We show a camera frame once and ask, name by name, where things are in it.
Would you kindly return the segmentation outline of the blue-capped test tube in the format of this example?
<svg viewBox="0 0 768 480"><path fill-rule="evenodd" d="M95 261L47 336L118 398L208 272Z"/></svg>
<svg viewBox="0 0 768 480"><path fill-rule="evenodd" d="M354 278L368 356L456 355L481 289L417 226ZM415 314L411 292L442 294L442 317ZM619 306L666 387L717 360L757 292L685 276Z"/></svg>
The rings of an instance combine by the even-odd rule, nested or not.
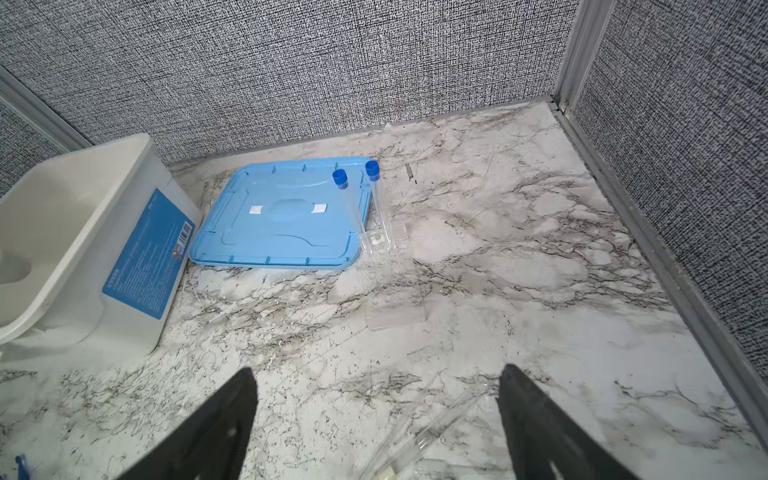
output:
<svg viewBox="0 0 768 480"><path fill-rule="evenodd" d="M396 249L394 231L389 211L387 209L388 204L385 199L384 187L382 186L383 179L379 163L376 160L368 160L365 163L365 171L371 185L371 192L374 197L375 209L380 218L381 228L386 238L388 249L394 251Z"/></svg>
<svg viewBox="0 0 768 480"><path fill-rule="evenodd" d="M360 216L358 200L352 189L348 175L344 169L336 169L333 174L333 181L340 190L341 196L345 201L348 213L351 219L353 231L355 232L363 254L366 257L374 256L373 245L365 230L364 222Z"/></svg>

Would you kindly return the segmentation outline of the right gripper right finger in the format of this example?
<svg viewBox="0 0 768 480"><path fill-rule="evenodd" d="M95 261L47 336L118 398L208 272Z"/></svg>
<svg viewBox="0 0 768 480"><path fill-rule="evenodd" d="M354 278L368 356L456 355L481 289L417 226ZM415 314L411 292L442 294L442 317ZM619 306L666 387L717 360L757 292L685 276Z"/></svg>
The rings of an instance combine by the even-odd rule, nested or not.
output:
<svg viewBox="0 0 768 480"><path fill-rule="evenodd" d="M636 477L513 364L500 375L497 405L518 479Z"/></svg>

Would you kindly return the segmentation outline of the blue plastic lid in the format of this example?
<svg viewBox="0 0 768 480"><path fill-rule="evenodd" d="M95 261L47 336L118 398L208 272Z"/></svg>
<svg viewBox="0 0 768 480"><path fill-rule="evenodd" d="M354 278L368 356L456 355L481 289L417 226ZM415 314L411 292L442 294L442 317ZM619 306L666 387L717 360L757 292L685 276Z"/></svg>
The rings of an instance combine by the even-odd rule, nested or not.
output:
<svg viewBox="0 0 768 480"><path fill-rule="evenodd" d="M250 164L230 177L189 251L218 267L342 270L362 253L340 190L344 169L366 220L367 158L337 157Z"/></svg>

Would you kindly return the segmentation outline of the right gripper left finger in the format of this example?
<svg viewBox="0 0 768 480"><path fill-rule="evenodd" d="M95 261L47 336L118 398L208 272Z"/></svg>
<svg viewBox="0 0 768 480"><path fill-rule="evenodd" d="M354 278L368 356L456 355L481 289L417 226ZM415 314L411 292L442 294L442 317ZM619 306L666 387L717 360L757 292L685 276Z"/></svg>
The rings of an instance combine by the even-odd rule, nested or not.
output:
<svg viewBox="0 0 768 480"><path fill-rule="evenodd" d="M123 479L237 479L258 407L249 367L240 369Z"/></svg>

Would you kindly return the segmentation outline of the white plastic bin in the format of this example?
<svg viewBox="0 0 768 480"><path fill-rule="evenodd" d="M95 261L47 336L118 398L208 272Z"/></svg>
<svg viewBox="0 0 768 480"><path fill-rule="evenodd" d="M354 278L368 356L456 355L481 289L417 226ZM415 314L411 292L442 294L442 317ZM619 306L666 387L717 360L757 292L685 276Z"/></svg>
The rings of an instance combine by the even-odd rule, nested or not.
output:
<svg viewBox="0 0 768 480"><path fill-rule="evenodd" d="M201 217L145 133L31 169L1 200L2 367L151 353Z"/></svg>

